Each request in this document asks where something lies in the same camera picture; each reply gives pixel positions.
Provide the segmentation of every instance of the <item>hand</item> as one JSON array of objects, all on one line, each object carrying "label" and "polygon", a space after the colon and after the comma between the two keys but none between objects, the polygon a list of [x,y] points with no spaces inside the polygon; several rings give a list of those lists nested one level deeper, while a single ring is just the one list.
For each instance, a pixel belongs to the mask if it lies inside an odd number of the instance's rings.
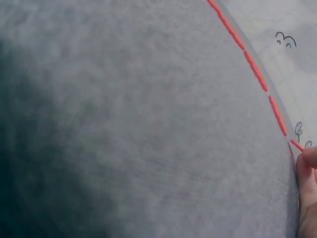
[{"label": "hand", "polygon": [[305,148],[296,162],[300,200],[298,238],[317,238],[317,147]]}]

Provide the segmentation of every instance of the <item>red chalk mark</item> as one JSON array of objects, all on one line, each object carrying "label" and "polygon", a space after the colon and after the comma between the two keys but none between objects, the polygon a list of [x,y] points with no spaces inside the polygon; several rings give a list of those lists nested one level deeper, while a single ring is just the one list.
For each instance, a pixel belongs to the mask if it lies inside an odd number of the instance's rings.
[{"label": "red chalk mark", "polygon": [[216,3],[214,3],[213,0],[207,0],[208,3],[212,6],[212,8],[216,11],[216,13],[218,14],[219,19],[222,21],[223,25],[225,26],[225,28],[227,29],[227,31],[229,32],[229,34],[232,36],[232,38],[234,39],[234,41],[237,43],[237,45],[244,51],[244,56],[246,57],[248,63],[251,66],[251,69],[254,73],[254,75],[257,77],[262,89],[267,92],[267,85],[266,82],[263,78],[263,76],[261,75],[258,67],[256,66],[256,64],[254,63],[254,60],[251,58],[250,54],[245,50],[245,47],[242,43],[242,41],[240,40],[238,34],[234,31],[234,29],[232,28],[232,26],[230,25],[230,23],[227,21],[227,19],[224,17],[224,15],[222,14],[222,12],[220,11],[220,8],[217,6]]},{"label": "red chalk mark", "polygon": [[250,67],[254,73],[254,75],[257,77],[262,89],[267,92],[267,84],[261,75],[257,65],[254,63],[253,59],[251,58],[250,54],[247,51],[244,51],[244,56],[247,59],[247,62],[250,64]]},{"label": "red chalk mark", "polygon": [[277,119],[278,125],[281,128],[281,131],[282,131],[283,135],[287,136],[287,130],[286,130],[285,124],[283,122],[282,115],[279,112],[278,107],[277,107],[273,97],[271,95],[269,95],[268,100],[269,100],[269,103],[271,103],[274,115],[275,115],[275,117]]},{"label": "red chalk mark", "polygon": [[304,151],[304,149],[300,146],[300,144],[298,144],[295,140],[291,139],[291,143],[295,145],[296,148],[299,149],[301,152]]},{"label": "red chalk mark", "polygon": [[224,27],[227,29],[227,31],[232,36],[232,38],[237,43],[237,45],[244,51],[245,47],[244,47],[242,41],[240,40],[238,34],[233,30],[232,26],[227,21],[227,19],[224,17],[224,15],[220,11],[220,8],[217,6],[217,4],[213,0],[207,0],[207,2],[216,11],[216,13],[218,14],[219,19],[222,21]]},{"label": "red chalk mark", "polygon": [[[255,76],[257,77],[262,89],[267,92],[267,84],[266,81],[264,80],[260,70],[258,69],[256,63],[254,62],[254,60],[251,58],[250,54],[245,50],[245,47],[242,43],[242,41],[240,40],[238,34],[234,31],[234,29],[231,27],[229,21],[224,17],[224,15],[222,14],[220,8],[218,7],[218,5],[214,2],[214,0],[207,0],[207,2],[210,4],[210,6],[216,11],[216,13],[218,14],[219,19],[222,21],[223,25],[225,26],[225,28],[227,29],[227,31],[229,32],[229,34],[232,36],[232,38],[234,39],[234,41],[237,43],[237,45],[242,49],[244,56],[247,60],[247,62],[250,64],[250,67],[253,71],[253,73],[255,74]],[[272,110],[274,112],[274,115],[277,119],[278,125],[283,133],[284,136],[287,136],[287,130],[284,124],[284,121],[282,119],[282,115],[278,110],[278,107],[273,99],[273,97],[270,95],[268,97],[269,102],[272,106]],[[296,143],[294,140],[291,139],[291,142],[300,150],[303,152],[303,148]]]}]

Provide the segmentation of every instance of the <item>sketch doodle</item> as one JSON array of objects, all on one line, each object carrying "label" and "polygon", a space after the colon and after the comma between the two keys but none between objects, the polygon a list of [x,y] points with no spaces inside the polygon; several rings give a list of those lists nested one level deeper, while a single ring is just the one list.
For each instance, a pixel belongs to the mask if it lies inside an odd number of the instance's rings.
[{"label": "sketch doodle", "polygon": [[[286,45],[285,45],[285,47],[289,47],[289,48],[291,49],[291,48],[292,48],[292,43],[293,43],[293,45],[294,45],[295,47],[297,47],[297,44],[296,44],[295,39],[294,39],[293,37],[291,37],[291,36],[285,36],[284,33],[281,32],[281,31],[278,31],[278,32],[275,34],[275,38],[280,38],[280,39],[282,39],[282,41],[285,41],[285,40],[286,40]],[[277,42],[278,44],[281,44],[282,41],[278,39],[276,42]]]},{"label": "sketch doodle", "polygon": [[313,143],[312,143],[311,140],[307,141],[306,144],[305,144],[305,148],[306,148],[306,147],[311,147],[312,144],[313,144]]},{"label": "sketch doodle", "polygon": [[[303,134],[302,126],[303,126],[303,123],[302,123],[301,121],[299,121],[299,122],[296,123],[295,129],[294,129],[294,132],[295,132],[295,135],[296,135],[296,141],[297,141],[297,143],[299,143],[299,141],[300,141],[300,136],[301,136],[301,134]],[[305,148],[306,148],[306,147],[311,147],[312,144],[313,144],[313,142],[312,142],[311,140],[308,140],[308,141],[305,143]]]},{"label": "sketch doodle", "polygon": [[303,123],[301,121],[297,122],[295,126],[294,132],[297,138],[297,143],[299,143],[300,135],[303,133],[303,130],[301,129],[302,126],[303,126]]}]

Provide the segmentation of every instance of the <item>gray fabric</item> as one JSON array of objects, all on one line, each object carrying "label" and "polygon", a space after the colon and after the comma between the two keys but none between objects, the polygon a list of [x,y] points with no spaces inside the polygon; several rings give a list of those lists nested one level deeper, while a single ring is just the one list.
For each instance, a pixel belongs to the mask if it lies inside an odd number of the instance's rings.
[{"label": "gray fabric", "polygon": [[0,40],[3,221],[30,237],[295,237],[289,145],[206,0],[0,0]]}]

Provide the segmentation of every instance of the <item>fingertip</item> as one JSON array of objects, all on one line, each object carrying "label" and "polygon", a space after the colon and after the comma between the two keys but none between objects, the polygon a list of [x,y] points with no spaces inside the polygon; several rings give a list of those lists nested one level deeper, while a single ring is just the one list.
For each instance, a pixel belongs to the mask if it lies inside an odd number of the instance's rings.
[{"label": "fingertip", "polygon": [[308,177],[310,175],[311,170],[312,169],[310,168],[310,166],[307,164],[307,162],[304,159],[304,155],[300,154],[296,160],[297,177],[299,177],[299,179],[303,177]]},{"label": "fingertip", "polygon": [[314,169],[317,169],[317,147],[305,148],[302,153],[303,160]]}]

